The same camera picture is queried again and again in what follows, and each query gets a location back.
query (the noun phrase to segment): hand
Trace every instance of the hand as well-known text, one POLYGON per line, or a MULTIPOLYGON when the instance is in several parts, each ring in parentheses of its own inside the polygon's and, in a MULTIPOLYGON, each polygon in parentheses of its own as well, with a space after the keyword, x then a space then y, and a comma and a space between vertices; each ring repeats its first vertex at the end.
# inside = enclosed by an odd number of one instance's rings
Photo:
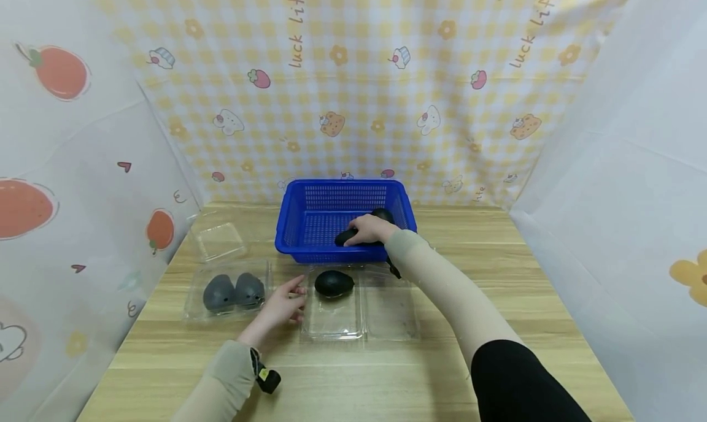
POLYGON ((349 229, 354 227, 358 229, 357 234, 344 242, 344 246, 376 241, 381 241, 383 244, 386 244, 390 236, 395 233, 395 231, 400 230, 395 224, 374 217, 370 213, 362 217, 354 218, 353 221, 349 223, 349 229))
POLYGON ((238 342, 246 344, 248 347, 258 348, 262 342, 276 326, 283 325, 287 321, 293 320, 301 323, 302 310, 305 306, 305 293, 307 290, 300 287, 299 283, 305 278, 304 275, 290 279, 287 283, 276 288, 272 296, 265 301, 263 309, 255 319, 239 335, 238 342), (299 295, 290 297, 290 293, 299 295))

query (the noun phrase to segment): beige sleeve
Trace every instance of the beige sleeve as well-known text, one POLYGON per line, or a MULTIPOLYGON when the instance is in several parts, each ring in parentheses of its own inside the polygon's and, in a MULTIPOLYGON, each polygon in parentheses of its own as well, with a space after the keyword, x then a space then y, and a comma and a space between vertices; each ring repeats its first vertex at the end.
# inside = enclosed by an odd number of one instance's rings
POLYGON ((401 276, 417 285, 450 323, 467 366, 489 341, 522 343, 481 289, 417 233, 396 231, 385 249, 401 276))
POLYGON ((255 374, 250 347, 226 341, 172 422, 231 422, 250 395, 255 374))

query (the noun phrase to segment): blue plastic basket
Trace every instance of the blue plastic basket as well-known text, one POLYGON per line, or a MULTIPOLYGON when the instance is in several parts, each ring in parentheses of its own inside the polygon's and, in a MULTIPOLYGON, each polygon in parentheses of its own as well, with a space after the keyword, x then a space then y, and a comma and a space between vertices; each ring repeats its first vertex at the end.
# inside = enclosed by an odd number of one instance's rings
POLYGON ((380 247, 337 247, 334 238, 349 222, 385 207, 401 229, 417 232, 405 186, 395 180, 294 180, 287 186, 277 221, 275 249, 297 263, 375 263, 380 247))

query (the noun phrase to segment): yellow checkered pattern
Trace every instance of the yellow checkered pattern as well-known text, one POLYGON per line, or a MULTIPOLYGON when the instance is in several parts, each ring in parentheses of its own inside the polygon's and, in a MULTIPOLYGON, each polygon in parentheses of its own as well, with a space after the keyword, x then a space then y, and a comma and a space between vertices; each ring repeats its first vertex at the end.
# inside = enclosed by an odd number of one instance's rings
POLYGON ((390 170, 414 204, 508 207, 626 0, 95 1, 214 200, 390 170))

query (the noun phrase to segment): black sleeve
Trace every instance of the black sleeve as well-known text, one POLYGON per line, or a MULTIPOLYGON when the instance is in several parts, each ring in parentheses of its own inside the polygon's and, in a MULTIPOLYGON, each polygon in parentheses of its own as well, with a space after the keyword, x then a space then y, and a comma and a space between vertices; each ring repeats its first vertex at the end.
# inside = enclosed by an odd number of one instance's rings
POLYGON ((535 354, 517 342, 483 344, 470 371, 482 422, 591 422, 535 354))

